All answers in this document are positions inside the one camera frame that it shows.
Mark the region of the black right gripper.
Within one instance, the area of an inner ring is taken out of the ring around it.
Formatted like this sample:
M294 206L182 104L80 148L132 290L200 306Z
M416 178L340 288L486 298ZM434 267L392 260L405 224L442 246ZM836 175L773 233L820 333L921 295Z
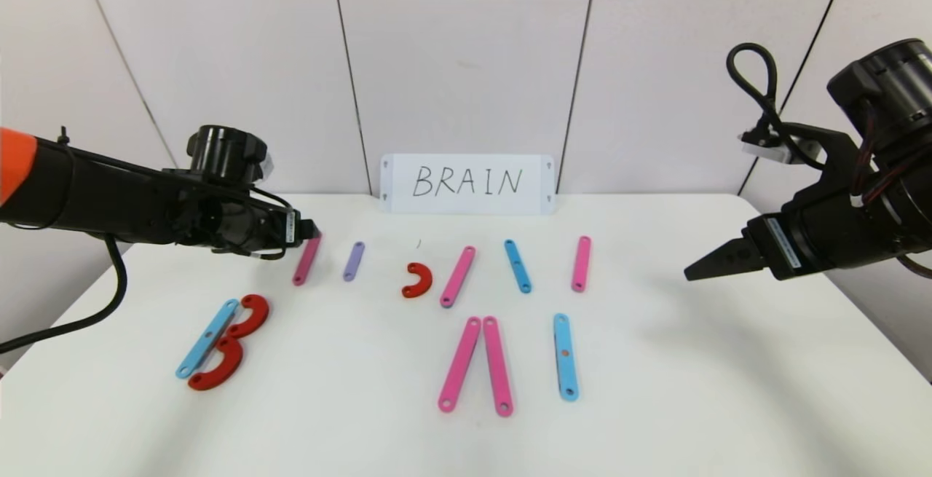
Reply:
M753 218L743 234L686 267L685 278L742 275L764 269L767 261L773 277L783 280L896 257L896 243L851 205L845 189L803 189L778 212Z

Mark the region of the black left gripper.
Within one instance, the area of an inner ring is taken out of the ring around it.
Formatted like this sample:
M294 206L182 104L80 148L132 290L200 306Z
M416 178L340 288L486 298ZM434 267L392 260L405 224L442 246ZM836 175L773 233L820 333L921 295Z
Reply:
M282 251L300 240L320 238L313 219L300 219L297 235L296 212L268 202L222 202L221 241L236 253Z

